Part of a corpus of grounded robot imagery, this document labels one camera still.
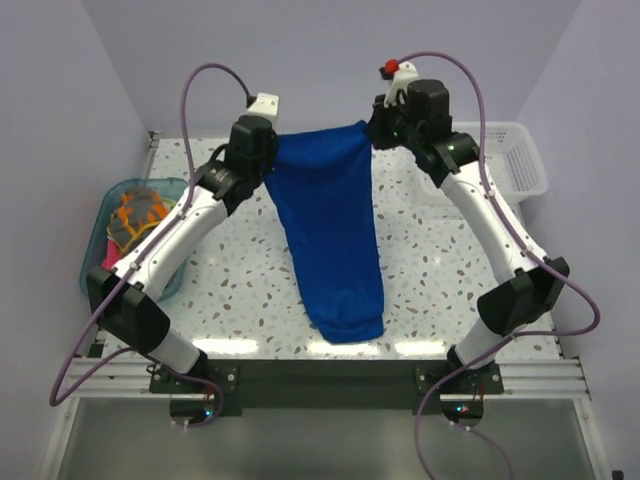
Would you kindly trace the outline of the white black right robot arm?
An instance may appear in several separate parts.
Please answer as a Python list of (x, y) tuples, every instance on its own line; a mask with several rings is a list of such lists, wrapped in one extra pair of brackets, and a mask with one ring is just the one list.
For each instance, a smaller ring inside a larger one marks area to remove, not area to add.
[(569, 266), (528, 235), (485, 165), (485, 134), (455, 130), (449, 107), (449, 92), (439, 80), (390, 80), (374, 100), (367, 129), (375, 149), (403, 147), (414, 156), (469, 224), (497, 282), (478, 298), (478, 319), (447, 354), (447, 384), (464, 393), (480, 382), (480, 369), (494, 361), (501, 342), (552, 309)]

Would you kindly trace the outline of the blue towel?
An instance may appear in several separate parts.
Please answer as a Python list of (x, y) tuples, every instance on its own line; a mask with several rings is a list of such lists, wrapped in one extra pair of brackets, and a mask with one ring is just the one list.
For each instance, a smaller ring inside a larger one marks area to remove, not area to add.
[(371, 163), (366, 124), (358, 121), (281, 136), (265, 179), (306, 313), (333, 344), (384, 332)]

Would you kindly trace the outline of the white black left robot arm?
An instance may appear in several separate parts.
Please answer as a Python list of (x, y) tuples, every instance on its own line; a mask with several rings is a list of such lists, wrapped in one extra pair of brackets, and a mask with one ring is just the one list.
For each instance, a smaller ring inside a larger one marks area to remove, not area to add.
[(134, 352), (169, 367), (185, 392), (208, 379), (205, 354), (171, 327), (157, 302), (197, 244), (235, 212), (272, 169), (278, 137), (271, 121), (243, 115), (229, 141), (195, 172), (176, 206), (147, 238), (114, 267), (87, 276), (92, 316)]

